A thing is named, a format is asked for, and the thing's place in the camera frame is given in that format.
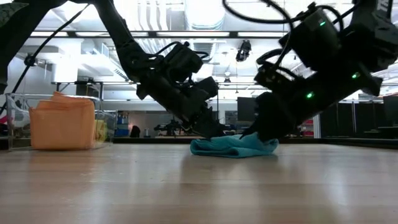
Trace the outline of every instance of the black monitor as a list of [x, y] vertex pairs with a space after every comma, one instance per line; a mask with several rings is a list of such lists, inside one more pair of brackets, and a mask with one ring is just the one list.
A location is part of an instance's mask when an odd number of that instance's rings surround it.
[[254, 121], [256, 119], [256, 99], [238, 97], [238, 121]]
[[398, 96], [385, 96], [384, 111], [386, 112], [386, 118], [389, 121], [398, 121]]

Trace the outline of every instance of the plastic container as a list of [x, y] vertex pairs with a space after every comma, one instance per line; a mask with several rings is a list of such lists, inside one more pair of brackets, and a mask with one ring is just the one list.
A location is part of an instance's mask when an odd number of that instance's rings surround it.
[[[36, 108], [40, 101], [50, 100], [53, 95], [8, 93], [7, 125], [9, 150], [32, 149], [29, 108]], [[90, 96], [69, 96], [91, 100], [95, 109], [95, 134], [92, 149], [109, 146], [114, 139], [116, 113], [101, 110], [101, 100]]]

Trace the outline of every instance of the orange towel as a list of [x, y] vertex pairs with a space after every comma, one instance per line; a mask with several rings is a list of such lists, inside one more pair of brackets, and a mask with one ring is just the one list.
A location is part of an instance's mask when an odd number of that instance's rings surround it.
[[34, 149], [90, 149], [95, 145], [94, 103], [55, 92], [29, 109]]

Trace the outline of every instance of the blue towel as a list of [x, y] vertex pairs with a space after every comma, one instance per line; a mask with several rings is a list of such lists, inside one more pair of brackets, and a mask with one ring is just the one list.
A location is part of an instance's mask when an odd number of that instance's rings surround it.
[[199, 156], [220, 156], [228, 158], [246, 158], [271, 155], [279, 145], [278, 139], [261, 142], [257, 133], [249, 134], [242, 139], [240, 134], [222, 136], [210, 140], [193, 140], [191, 152]]

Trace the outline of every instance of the wooden table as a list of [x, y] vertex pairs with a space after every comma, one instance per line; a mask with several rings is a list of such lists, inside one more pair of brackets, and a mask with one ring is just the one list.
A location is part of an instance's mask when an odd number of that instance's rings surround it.
[[1, 153], [0, 223], [398, 223], [398, 151], [282, 145], [275, 154], [128, 144]]

